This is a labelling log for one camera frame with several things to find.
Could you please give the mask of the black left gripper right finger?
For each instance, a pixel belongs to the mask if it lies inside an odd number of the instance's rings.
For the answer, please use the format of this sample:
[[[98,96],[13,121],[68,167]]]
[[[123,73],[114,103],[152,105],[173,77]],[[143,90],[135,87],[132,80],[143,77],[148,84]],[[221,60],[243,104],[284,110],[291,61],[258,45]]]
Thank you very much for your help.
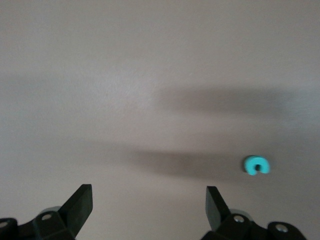
[[[203,240],[251,239],[251,216],[245,211],[230,209],[215,186],[206,187],[205,212],[210,231]]]

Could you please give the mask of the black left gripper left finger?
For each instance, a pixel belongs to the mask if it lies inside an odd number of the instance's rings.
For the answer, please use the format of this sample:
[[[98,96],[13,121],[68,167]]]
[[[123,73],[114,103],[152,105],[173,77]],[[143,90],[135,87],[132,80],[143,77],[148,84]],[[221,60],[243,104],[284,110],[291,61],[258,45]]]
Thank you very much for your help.
[[[33,219],[35,239],[74,240],[93,210],[93,189],[81,185],[57,211],[46,211]]]

